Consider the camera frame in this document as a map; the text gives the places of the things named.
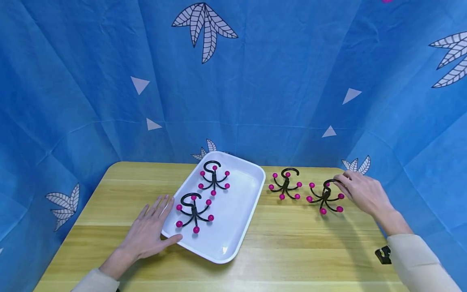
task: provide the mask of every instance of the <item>wooden table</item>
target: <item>wooden table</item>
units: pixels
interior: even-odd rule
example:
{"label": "wooden table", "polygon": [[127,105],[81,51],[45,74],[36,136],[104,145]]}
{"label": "wooden table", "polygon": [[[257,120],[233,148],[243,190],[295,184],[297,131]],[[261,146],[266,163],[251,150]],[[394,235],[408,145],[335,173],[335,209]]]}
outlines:
{"label": "wooden table", "polygon": [[[119,162],[110,167],[37,285],[37,292],[70,291],[120,244],[145,204],[174,194],[194,164]],[[391,292],[407,291],[392,265],[374,251],[386,242],[372,218],[347,198],[344,213],[321,216],[302,199],[280,202],[268,185],[282,167],[264,167],[267,179],[237,257],[216,265],[175,245],[138,261],[121,279],[122,292]],[[304,185],[342,170],[299,168]],[[338,193],[331,186],[333,193]]]}

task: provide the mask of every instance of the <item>sleeve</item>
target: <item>sleeve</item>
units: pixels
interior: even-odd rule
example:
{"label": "sleeve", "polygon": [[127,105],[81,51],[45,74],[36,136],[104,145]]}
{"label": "sleeve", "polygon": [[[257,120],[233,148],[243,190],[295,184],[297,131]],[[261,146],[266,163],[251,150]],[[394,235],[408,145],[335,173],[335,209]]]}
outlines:
{"label": "sleeve", "polygon": [[71,292],[116,292],[120,282],[115,281],[99,269],[86,275]]}
{"label": "sleeve", "polygon": [[462,292],[420,236],[392,235],[388,245],[391,262],[410,292]]}

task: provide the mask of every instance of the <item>left hand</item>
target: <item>left hand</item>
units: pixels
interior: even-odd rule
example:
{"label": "left hand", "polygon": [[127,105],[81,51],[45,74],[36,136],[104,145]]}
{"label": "left hand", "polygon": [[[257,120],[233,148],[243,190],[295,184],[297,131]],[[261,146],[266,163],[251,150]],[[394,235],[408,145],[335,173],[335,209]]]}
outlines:
{"label": "left hand", "polygon": [[119,248],[138,260],[158,254],[166,247],[182,240],[181,234],[161,240],[162,227],[173,205],[174,198],[169,200],[169,195],[165,195],[163,200],[162,196],[159,196],[151,208],[146,205],[133,222]]}

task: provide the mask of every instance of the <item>white tray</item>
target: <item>white tray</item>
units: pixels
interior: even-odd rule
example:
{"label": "white tray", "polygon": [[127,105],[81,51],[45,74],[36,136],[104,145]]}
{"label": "white tray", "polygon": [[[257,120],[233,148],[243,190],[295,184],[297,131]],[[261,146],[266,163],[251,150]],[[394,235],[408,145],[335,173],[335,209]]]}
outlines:
{"label": "white tray", "polygon": [[[204,191],[198,188],[199,183],[204,184],[205,187],[209,185],[201,177],[200,172],[204,170],[204,163],[210,160],[218,161],[221,164],[221,167],[216,171],[218,180],[225,177],[225,171],[230,172],[228,178],[220,183],[221,186],[228,183],[230,188],[222,190],[216,187],[216,196],[211,195],[212,187]],[[207,168],[212,169],[213,165],[209,164]],[[205,177],[211,180],[210,173],[207,172]],[[256,164],[224,152],[207,153],[175,193],[174,207],[164,223],[162,234],[165,237],[170,237],[181,233],[183,239],[178,244],[184,248],[216,264],[230,262],[237,255],[243,242],[265,179],[264,170]],[[196,199],[198,211],[202,211],[206,207],[207,199],[212,201],[212,204],[201,216],[207,219],[208,215],[212,214],[214,221],[198,220],[200,228],[198,234],[193,233],[194,220],[185,227],[176,227],[177,221],[186,223],[190,219],[189,216],[176,210],[181,197],[190,192],[197,192],[202,196],[201,199]],[[190,198],[186,198],[185,202],[192,203]],[[182,210],[191,213],[189,207],[183,206]]]}

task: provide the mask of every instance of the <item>blue cloth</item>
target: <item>blue cloth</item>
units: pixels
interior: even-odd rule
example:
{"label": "blue cloth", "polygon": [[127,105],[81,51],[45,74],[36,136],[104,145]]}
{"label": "blue cloth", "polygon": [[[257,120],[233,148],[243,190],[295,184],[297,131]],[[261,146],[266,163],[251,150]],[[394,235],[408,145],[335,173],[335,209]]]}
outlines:
{"label": "blue cloth", "polygon": [[0,290],[34,288],[110,165],[214,145],[260,165],[370,156],[467,290],[467,5],[194,4],[0,1]]}

